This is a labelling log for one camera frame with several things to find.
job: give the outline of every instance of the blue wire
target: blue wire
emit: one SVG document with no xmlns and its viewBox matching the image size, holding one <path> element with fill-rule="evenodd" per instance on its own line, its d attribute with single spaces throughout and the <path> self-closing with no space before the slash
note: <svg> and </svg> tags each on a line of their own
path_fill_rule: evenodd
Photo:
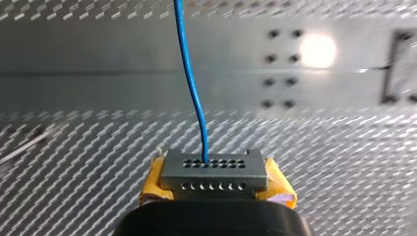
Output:
<svg viewBox="0 0 417 236">
<path fill-rule="evenodd" d="M 183 65 L 185 75 L 187 77 L 188 89 L 190 90 L 191 97 L 193 98 L 194 108 L 196 109 L 197 118 L 199 119 L 200 132 L 202 136 L 203 144 L 203 163 L 209 162 L 209 137 L 206 129 L 205 112 L 203 111 L 202 104 L 200 103 L 199 94 L 194 82 L 193 67 L 191 65 L 191 57 L 188 51 L 187 35 L 185 32 L 185 22 L 183 16 L 182 0 L 174 0 L 175 7 L 175 20 L 177 22 L 178 40 L 180 41 L 181 55 L 183 58 Z"/>
</svg>

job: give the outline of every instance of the metal bracket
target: metal bracket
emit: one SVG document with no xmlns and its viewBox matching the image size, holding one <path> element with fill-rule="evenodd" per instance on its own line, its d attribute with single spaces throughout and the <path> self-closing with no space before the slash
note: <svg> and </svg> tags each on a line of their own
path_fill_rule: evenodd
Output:
<svg viewBox="0 0 417 236">
<path fill-rule="evenodd" d="M 199 154 L 171 149 L 165 158 L 160 184 L 175 199 L 252 199 L 268 185 L 264 160 L 258 150 L 247 154 Z"/>
</svg>

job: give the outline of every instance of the metal wall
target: metal wall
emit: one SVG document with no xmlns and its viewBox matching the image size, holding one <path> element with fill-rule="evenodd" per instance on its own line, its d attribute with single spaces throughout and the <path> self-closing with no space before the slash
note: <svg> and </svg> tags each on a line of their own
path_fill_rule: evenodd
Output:
<svg viewBox="0 0 417 236">
<path fill-rule="evenodd" d="M 185 2 L 210 151 L 273 156 L 318 235 L 414 235 L 417 4 Z M 0 2 L 0 153 L 62 126 L 1 166 L 1 235 L 110 235 L 157 148 L 200 150 L 172 7 Z"/>
</svg>

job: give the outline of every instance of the black object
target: black object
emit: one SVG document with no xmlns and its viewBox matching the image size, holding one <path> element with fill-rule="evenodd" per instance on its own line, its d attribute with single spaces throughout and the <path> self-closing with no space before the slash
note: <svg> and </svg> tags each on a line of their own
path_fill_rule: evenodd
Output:
<svg viewBox="0 0 417 236">
<path fill-rule="evenodd" d="M 160 201 L 140 206 L 113 236 L 312 236 L 304 218 L 279 204 L 257 201 Z"/>
</svg>

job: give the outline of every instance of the bolt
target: bolt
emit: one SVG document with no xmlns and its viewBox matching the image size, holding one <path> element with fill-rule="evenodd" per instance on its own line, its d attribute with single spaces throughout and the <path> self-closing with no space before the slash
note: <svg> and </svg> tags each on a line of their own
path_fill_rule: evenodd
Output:
<svg viewBox="0 0 417 236">
<path fill-rule="evenodd" d="M 274 78 L 269 78 L 269 79 L 266 79 L 266 80 L 264 81 L 264 84 L 265 84 L 267 87 L 271 87 L 271 86 L 273 86 L 273 84 L 275 84 L 275 82 L 276 82 L 276 80 L 275 80 Z"/>
<path fill-rule="evenodd" d="M 278 57 L 276 56 L 276 54 L 271 54 L 271 55 L 269 55 L 268 57 L 267 57 L 267 62 L 268 63 L 273 63 L 273 62 L 275 62 L 276 61 L 276 59 L 277 59 Z"/>
<path fill-rule="evenodd" d="M 262 103 L 262 105 L 263 105 L 264 108 L 269 109 L 269 108 L 273 107 L 273 102 L 271 100 L 265 100 Z"/>
<path fill-rule="evenodd" d="M 303 33 L 304 32 L 301 29 L 297 29 L 297 30 L 293 31 L 291 34 L 292 34 L 293 37 L 300 37 L 300 36 L 303 35 Z"/>
<path fill-rule="evenodd" d="M 412 103 L 417 103 L 417 94 L 411 94 L 411 95 L 408 97 L 408 100 L 409 100 L 410 102 L 412 102 Z"/>
<path fill-rule="evenodd" d="M 294 54 L 288 58 L 291 63 L 296 63 L 300 60 L 301 56 L 298 54 Z"/>
<path fill-rule="evenodd" d="M 292 87 L 292 86 L 295 86 L 298 83 L 298 80 L 296 78 L 289 78 L 285 81 L 285 83 L 288 86 Z"/>
<path fill-rule="evenodd" d="M 269 38 L 275 38 L 275 37 L 278 37 L 278 36 L 279 36 L 279 30 L 278 29 L 271 30 L 268 33 Z"/>
<path fill-rule="evenodd" d="M 398 97 L 396 97 L 395 95 L 386 95 L 386 97 L 384 97 L 384 103 L 396 103 L 398 102 Z"/>
<path fill-rule="evenodd" d="M 282 103 L 282 105 L 283 105 L 285 108 L 289 109 L 289 108 L 294 107 L 294 106 L 296 105 L 296 103 L 295 103 L 295 101 L 293 101 L 293 100 L 286 100 L 286 101 L 284 101 L 284 102 Z"/>
</svg>

